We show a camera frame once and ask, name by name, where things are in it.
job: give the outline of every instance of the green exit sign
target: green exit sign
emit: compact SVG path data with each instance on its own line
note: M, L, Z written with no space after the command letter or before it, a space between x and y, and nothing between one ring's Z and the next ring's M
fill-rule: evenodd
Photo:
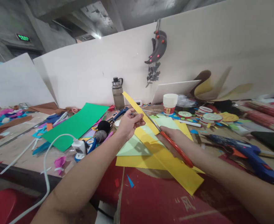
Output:
M29 42L31 42L30 38L27 37L27 36L20 35L20 34L17 34L16 36L18 37L19 40L24 40L24 41L29 41Z

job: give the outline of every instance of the left hand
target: left hand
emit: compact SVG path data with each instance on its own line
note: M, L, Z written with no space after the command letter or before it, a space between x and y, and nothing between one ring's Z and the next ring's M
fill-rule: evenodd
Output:
M135 109L128 109L123 115L116 133L121 134L128 141L133 137L135 129L145 125L143 114L132 114Z

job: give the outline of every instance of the red chair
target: red chair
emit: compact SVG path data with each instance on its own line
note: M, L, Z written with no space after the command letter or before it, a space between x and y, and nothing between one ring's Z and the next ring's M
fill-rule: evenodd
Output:
M9 224L21 213L29 209L36 202L36 197L27 195L15 189L0 191L0 224ZM29 224L38 208L29 212L17 224Z

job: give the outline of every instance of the green paper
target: green paper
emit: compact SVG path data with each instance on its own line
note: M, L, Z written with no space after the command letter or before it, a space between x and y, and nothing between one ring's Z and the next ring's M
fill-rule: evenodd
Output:
M230 124L229 127L231 127L234 130L239 130L239 128L235 124Z
M46 132L42 137L50 143L61 134L71 134L75 138L80 138L103 116L108 108L107 106L86 103L78 113ZM72 137L61 136L55 141L54 146L64 152L72 143Z
M155 116L155 115L151 115L150 118L151 118L151 119L157 119L158 117Z
M150 156L152 155L136 135L128 140L116 156Z
M163 115L163 114L157 114L156 116L157 116L157 118L164 118L164 117L166 117L166 116Z
M168 128L172 128L172 129L179 129L179 127L177 126L177 124L172 120L171 117L167 117L167 118L158 118L155 119L156 123L158 124L158 126L165 126Z

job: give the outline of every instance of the blue glue gun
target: blue glue gun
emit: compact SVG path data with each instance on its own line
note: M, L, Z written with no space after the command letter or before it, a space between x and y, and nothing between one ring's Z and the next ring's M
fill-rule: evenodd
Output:
M232 155L247 159L250 166L260 179L274 183L274 170L267 165L258 155L261 150L255 145L244 144L240 141L225 138L219 135L204 135L214 143L233 150Z

